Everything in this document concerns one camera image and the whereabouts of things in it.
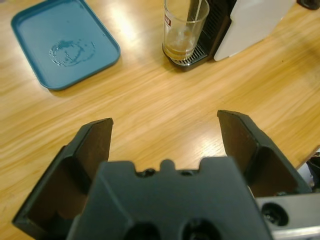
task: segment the wooden table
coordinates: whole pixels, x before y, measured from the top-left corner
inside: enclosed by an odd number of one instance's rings
[[[162,52],[163,1],[87,0],[121,47],[116,65],[63,91],[35,77],[10,26],[39,0],[0,3],[0,239],[29,239],[11,220],[80,126],[112,117],[110,161],[197,168],[224,155],[218,109],[248,114],[294,166],[320,143],[320,12],[295,5],[265,40],[189,72]]]

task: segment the white panel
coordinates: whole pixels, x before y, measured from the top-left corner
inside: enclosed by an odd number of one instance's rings
[[[296,0],[238,0],[232,23],[214,59],[219,61],[239,53],[267,37]]]

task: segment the blue tray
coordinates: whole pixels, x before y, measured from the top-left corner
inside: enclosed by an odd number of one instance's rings
[[[13,31],[39,82],[65,89],[117,62],[120,48],[84,0],[48,0],[19,12]]]

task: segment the metal grate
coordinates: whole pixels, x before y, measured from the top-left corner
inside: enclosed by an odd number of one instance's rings
[[[206,57],[207,55],[205,54],[205,51],[201,48],[200,45],[196,45],[193,54],[191,55],[191,57],[185,59],[185,60],[173,60],[172,61],[180,66],[189,66],[197,61],[199,61],[200,59]]]

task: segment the glass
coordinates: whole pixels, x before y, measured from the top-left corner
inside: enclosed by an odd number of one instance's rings
[[[189,58],[208,13],[207,0],[164,0],[164,53],[173,60]]]

